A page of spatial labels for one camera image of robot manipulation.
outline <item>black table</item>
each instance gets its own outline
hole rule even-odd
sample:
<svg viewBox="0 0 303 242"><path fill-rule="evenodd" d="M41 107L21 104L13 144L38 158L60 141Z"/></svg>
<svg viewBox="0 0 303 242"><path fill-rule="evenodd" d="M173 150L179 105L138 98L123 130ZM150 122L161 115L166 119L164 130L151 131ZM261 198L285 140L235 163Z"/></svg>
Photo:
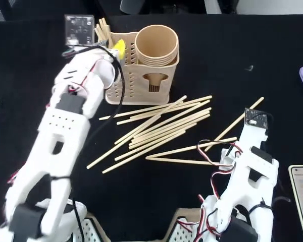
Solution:
<svg viewBox="0 0 303 242"><path fill-rule="evenodd" d="M120 16L110 19L115 32L130 32L150 24L165 24L179 36L181 61L175 74L171 100L186 94L194 99L212 94L211 118L198 124L155 152L213 139L260 96L259 110L274 115L267 149L280 162L279 176L292 195L287 168L303 164L303 16ZM63 20L0 24L0 222L1 207L10 174L25 162L50 97L54 77L66 61ZM246 69L253 65L252 71ZM98 116L114 106L103 102ZM133 107L124 107L123 111ZM92 129L102 122L92 120ZM144 156L108 174L114 157L91 170L86 165L112 147L137 124L109 124L85 150L75 166L74 191L102 224L111 240L162 238L178 207L199 206L197 194L212 193L214 168L148 162ZM240 123L227 137L240 135ZM210 151L214 159L219 148ZM195 152L174 157L200 159ZM227 179L216 179L220 192ZM276 195L283 195L280 188ZM274 208L275 241L303 241L295 203Z"/></svg>

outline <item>white robotic arm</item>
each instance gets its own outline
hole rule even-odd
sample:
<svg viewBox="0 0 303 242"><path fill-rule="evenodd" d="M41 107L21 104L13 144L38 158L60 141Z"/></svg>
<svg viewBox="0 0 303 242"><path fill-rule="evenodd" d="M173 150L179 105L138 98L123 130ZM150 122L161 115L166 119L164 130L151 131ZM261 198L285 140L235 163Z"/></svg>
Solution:
<svg viewBox="0 0 303 242"><path fill-rule="evenodd" d="M215 196L208 196L204 202L207 206L207 215L216 210L209 217L209 224L219 234L224 234L230 226L235 206L242 205L249 212L251 226L258 234L254 241L271 241L273 227L271 205L279 163L260 150L262 141L267 140L265 134L267 128L265 113L246 109L244 128L239 141L235 143L243 152L237 154L238 149L233 146L222 150L221 164L233 165L230 168L220 167L222 170L233 169L229 184L218 200ZM251 172L259 175L258 180L253 179Z"/></svg>
<svg viewBox="0 0 303 242"><path fill-rule="evenodd" d="M118 50L109 51L119 60ZM57 75L30 155L7 192L6 223L0 228L0 242L67 239L61 238L64 234L61 230L76 223L74 211L64 214L70 203L69 177L87 137L89 119L101 103L104 89L115 80L112 61L105 51L93 49L76 55ZM35 209L28 208L24 203L29 192L46 174L52 178L52 198ZM83 219L85 206L80 203L76 206ZM31 224L35 223L39 224L32 228Z"/></svg>

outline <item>yellow object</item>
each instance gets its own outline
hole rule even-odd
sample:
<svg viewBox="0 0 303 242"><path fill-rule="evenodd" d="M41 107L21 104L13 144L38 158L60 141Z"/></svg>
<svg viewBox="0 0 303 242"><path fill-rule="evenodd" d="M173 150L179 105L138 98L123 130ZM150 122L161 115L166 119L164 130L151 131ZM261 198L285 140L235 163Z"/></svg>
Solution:
<svg viewBox="0 0 303 242"><path fill-rule="evenodd" d="M123 59L125 57L125 51L126 51L126 43L123 39L119 40L115 46L113 46L113 49L117 49L119 51L119 58Z"/></svg>

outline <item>cup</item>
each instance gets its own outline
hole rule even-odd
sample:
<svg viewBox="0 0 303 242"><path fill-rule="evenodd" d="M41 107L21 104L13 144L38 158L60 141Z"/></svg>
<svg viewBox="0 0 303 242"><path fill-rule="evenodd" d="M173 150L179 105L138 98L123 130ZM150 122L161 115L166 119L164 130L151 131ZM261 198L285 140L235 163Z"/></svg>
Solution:
<svg viewBox="0 0 303 242"><path fill-rule="evenodd" d="M151 67L166 66L177 56L178 37L167 26L150 25L136 35L135 48L143 64Z"/></svg>

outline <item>chopstick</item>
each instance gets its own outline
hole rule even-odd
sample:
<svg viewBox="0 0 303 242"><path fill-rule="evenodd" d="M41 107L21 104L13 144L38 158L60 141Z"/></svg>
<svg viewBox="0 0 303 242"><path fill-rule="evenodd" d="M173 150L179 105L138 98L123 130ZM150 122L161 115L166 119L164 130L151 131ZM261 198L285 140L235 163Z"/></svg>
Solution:
<svg viewBox="0 0 303 242"><path fill-rule="evenodd" d="M137 127L137 130L132 132L132 134L126 136L126 138L122 139L122 141L120 143L118 143L115 147L113 147L112 149L110 149L108 152L106 152L105 154L103 154L102 156L100 156L98 159L96 159L94 162L92 162L91 164L89 164L86 168L90 169L92 168L94 165L98 164L101 160L103 160L104 158L106 158L108 155L110 155L112 152L114 152L115 150L117 150L119 147L121 147L123 144L125 144L127 141L129 141L135 134L141 132L142 130L146 129L148 126L150 126L151 124L153 124L154 122L156 122L156 120L158 120L161 115L166 112L168 109L172 108L173 106L175 106L177 103L183 101L184 99L186 99L186 96L184 95L183 97L181 97L180 99L178 99L176 102L173 102L171 105L169 105L167 108L165 108L163 111L159 112L158 114L156 114L155 116L151 117L150 119L148 119L146 122L144 122L142 125Z"/></svg>
<svg viewBox="0 0 303 242"><path fill-rule="evenodd" d="M103 154L102 156L100 156L98 159L96 159L94 162L92 162L91 164L89 164L86 169L90 169L93 166L95 166L96 164L98 164L100 161L102 161L104 158L106 158L108 155L110 155L112 152L114 152L115 150L117 150L119 147L121 147L122 145L124 145L125 143L127 143L127 141L129 141L134 134L140 132L141 130L146 129L149 125L151 125L152 123L156 122L156 120L158 120L161 116L157 115L154 116L152 118L150 118L149 120L147 120L146 122L144 122L142 125L138 126L137 130L135 132L133 132L130 136L128 136L127 138L125 138L124 140L122 140L120 143L118 143L116 146L114 146L112 149L110 149L108 152L106 152L105 154Z"/></svg>
<svg viewBox="0 0 303 242"><path fill-rule="evenodd" d="M151 156L147 156L146 160L156 160L163 162L184 163L184 164L194 164L194 165L211 165L211 163L209 163L208 161L170 159L170 158L151 157Z"/></svg>
<svg viewBox="0 0 303 242"><path fill-rule="evenodd" d="M154 144L157 144L158 142L163 141L163 140L165 140L165 139L167 139L167 138L169 138L169 137L171 137L171 136L173 136L173 135L175 135L175 134L178 134L178 133L180 133L182 130L187 130L187 129L189 129L190 127L193 127L193 126L195 126L195 125L196 125L196 123L191 124L191 125L189 125L189 127L186 127L186 129L181 129L181 130L178 130L178 131L174 131L174 132L172 132L172 133L170 133L170 134L168 134L168 135L165 135L165 136L163 136L163 137L160 137L159 139L156 139L156 140L154 140L154 141L152 141L152 142L150 142L150 143L148 143L148 144L145 144L145 145L143 145L143 146L140 146L140 147L137 148L137 149L134 149L134 150L129 151L129 152L123 154L123 155L120 155L120 156L118 156L118 157L115 158L115 161L121 160L121 159L123 159L123 158L125 158L125 157L127 157L127 156L129 156L129 155L132 155L132 154L134 154L134 153L137 153L137 152L140 151L140 150L146 149L146 148L148 148L149 146L152 146L152 145L154 145Z"/></svg>
<svg viewBox="0 0 303 242"><path fill-rule="evenodd" d="M258 106L262 101L264 100L264 97L261 97L260 99L258 99L252 106L250 106L250 109L254 109L256 106ZM244 112L242 115L240 115L231 125L229 125L221 134L219 134L214 141L218 141L219 139L221 139L226 133L228 133L233 127L236 126L237 123L239 123L242 119L244 118ZM210 150L212 147L208 146L205 151Z"/></svg>
<svg viewBox="0 0 303 242"><path fill-rule="evenodd" d="M191 103L191 104L188 104L188 105L182 105L180 107L169 109L165 113L174 112L174 111L181 110L181 109L186 109L188 107L193 107L193 106L196 106L198 104L200 104L200 103L196 102L196 103ZM144 118L148 118L148 117L151 117L151 116L154 116L154 115L155 115L155 113L150 113L150 114L140 116L140 117L136 117L136 118L130 117L130 119L126 119L126 120L117 122L117 125L122 125L122 124L130 123L130 122L134 122L134 121L141 120L141 119L144 119Z"/></svg>
<svg viewBox="0 0 303 242"><path fill-rule="evenodd" d="M152 126L151 128L149 128L149 129L147 129L147 130L145 130L145 131L143 131L143 132L137 134L137 135L134 136L134 137L137 138L137 137L139 137L139 136L142 136L142 135L144 135L144 134L147 134L147 133L149 133L150 131L152 131L152 130L154 130L154 129L156 129L156 128L161 127L162 125L165 125L165 124L167 124L167 123L169 123L169 122L171 122L171 121L177 119L178 117L181 117L181 116L183 116L183 115L185 115L185 114L187 114L187 113L189 113L189 112L192 112L192 111L198 109L199 107L202 107L202 106L208 104L209 102L210 102L210 100L207 100L207 101L204 101L204 102L200 103L199 105L196 105L196 106L194 106L194 107L191 107L191 108L189 108L188 110L185 110L185 111L183 111L183 112L181 112L181 113L179 113L179 114L177 114L177 115L175 115L175 116L173 116L173 117L171 117L171 118L169 118L169 119L167 119L167 120L164 120L163 122L160 122L159 124L157 124L157 125L155 125L155 126Z"/></svg>
<svg viewBox="0 0 303 242"><path fill-rule="evenodd" d="M179 133L177 133L173 136L170 136L169 138L167 138L167 139L165 139L165 140L163 140L163 141L161 141L161 142L159 142L159 143L157 143L157 144L155 144L151 147L148 147L147 149L145 149L143 151L140 151L139 153L137 153L137 154L135 154L135 155L133 155L133 156L131 156L131 157L129 157L129 158L127 158L127 159L125 159L125 160L123 160L123 161L121 161L121 162L119 162L119 163L117 163L117 164L115 164L111 167L109 167L108 169L105 169L104 171L102 171L102 173L105 174L109 171L112 171L112 170L116 169L117 167L122 166L122 165L128 163L129 161L131 161L131 160L133 160L133 159L135 159L135 158L137 158L137 157L139 157L139 156L141 156L141 155L143 155L143 154L145 154L145 153L147 153L147 152L149 152L149 151L151 151L151 150L153 150L153 149L155 149L155 148L157 148L157 147L159 147L159 146L161 146L161 145L163 145L163 144L165 144L165 143L167 143L167 142L169 142L169 141L171 141L171 140L173 140L173 139L175 139L178 136L183 135L183 134L185 134L185 131L181 131L181 132L179 132Z"/></svg>
<svg viewBox="0 0 303 242"><path fill-rule="evenodd" d="M136 148L136 147L139 147L139 146L141 146L141 145L147 144L147 143L149 143L149 142L151 142L151 141L153 141L153 140L159 139L159 138L161 138L161 137L163 137L163 136L166 136L166 135L168 135L168 134L171 134L171 133L173 133L173 132L175 132L175 131L182 130L182 129L184 129L185 127L191 128L191 127L192 127L191 124L193 124L193 126L194 126L194 125L196 125L196 122L194 122L194 121L188 122L188 123L186 123L186 124L184 124L184 125L182 125L182 126L176 127L175 129L170 129L170 130L168 130L167 132L163 132L163 133L161 133L161 134L159 134L159 135L156 135L156 136L154 136L154 137L151 137L150 139L143 140L143 141L138 142L138 143L130 143L130 144L129 144L129 149L131 150L131 149L133 149L133 148Z"/></svg>
<svg viewBox="0 0 303 242"><path fill-rule="evenodd" d="M194 99L194 100L191 100L191 101L188 101L188 102L184 102L184 103L178 104L177 107L185 106L185 105L188 105L188 104L191 104L191 103L205 101L205 100L208 100L208 99L211 99L211 98L212 98L212 96L201 97L201 98L198 98L198 99ZM141 117L141 116L145 116L147 114L156 113L156 112L157 111L145 112L145 113L137 114L135 116L131 116L130 118Z"/></svg>
<svg viewBox="0 0 303 242"><path fill-rule="evenodd" d="M168 107L166 107L165 109L163 109L163 111L161 111L161 112L163 113L164 111L167 111L168 109L171 109L173 106L177 105L179 102L183 101L185 98L186 98L186 96L184 95L183 97L181 97L180 99L178 99L176 102L173 102L171 105L169 105ZM133 129L132 131L130 131L129 133L127 133L126 135L124 135L123 137L121 137L120 139L118 139L115 142L115 145L118 144L118 143L120 143L122 140L126 139L128 136L130 136L134 132L135 132L135 129Z"/></svg>
<svg viewBox="0 0 303 242"><path fill-rule="evenodd" d="M203 120L203 119L205 119L205 118L207 118L209 116L210 116L209 112L204 112L204 113L201 113L199 115L193 116L191 119L187 119L187 120L185 120L183 122L179 122L179 123L177 123L175 125L170 125L170 126L168 126L166 128L163 128L163 127L165 127L165 126L163 126L163 127L159 128L159 129L157 129L156 132L155 132L155 130L153 132L151 132L150 135L148 135L149 134L148 133L147 136L140 136L140 137L138 137L136 140L132 141L132 144L137 144L137 143L139 143L141 141L144 141L146 139L149 139L149 138L152 138L154 136L157 136L157 135L159 135L159 134L161 134L163 132L166 132L168 130L172 130L174 128L180 127L181 125L183 125L185 123L196 123L196 122L201 121L201 120Z"/></svg>
<svg viewBox="0 0 303 242"><path fill-rule="evenodd" d="M201 98L198 98L198 99L194 99L194 100L185 102L185 104L190 104L190 103L199 102L199 101L205 101L205 100L208 100L208 99L211 99L211 98L212 98L211 95L210 96L206 96L206 97L201 97ZM130 112L123 112L123 113L119 113L119 114L115 115L115 117L128 116L128 115L132 115L132 114L135 114L135 113L147 112L147 111L151 111L151 110L155 110L155 109L160 109L160 108L163 108L163 107L168 107L171 104L172 104L172 102L164 104L164 105L147 107L147 108L138 109L138 110L134 110L134 111L130 111ZM110 116L100 117L99 120L106 120L108 118L110 118Z"/></svg>
<svg viewBox="0 0 303 242"><path fill-rule="evenodd" d="M223 139L220 140L221 142L232 142L237 140L237 137L232 137L232 138L228 138L228 139ZM210 145L217 145L218 143L216 142L209 142L209 143L205 143L205 144L200 144L200 147L207 147ZM180 149L176 149L176 150L169 150L166 152L162 152L162 153L158 153L158 154L154 154L154 155L149 155L149 157L159 157L159 156L164 156L164 155L171 155L171 154L175 154L175 153L180 153L180 152L184 152L184 151L188 151L188 150L195 150L196 149L196 145L193 146L188 146L188 147L184 147L184 148L180 148Z"/></svg>

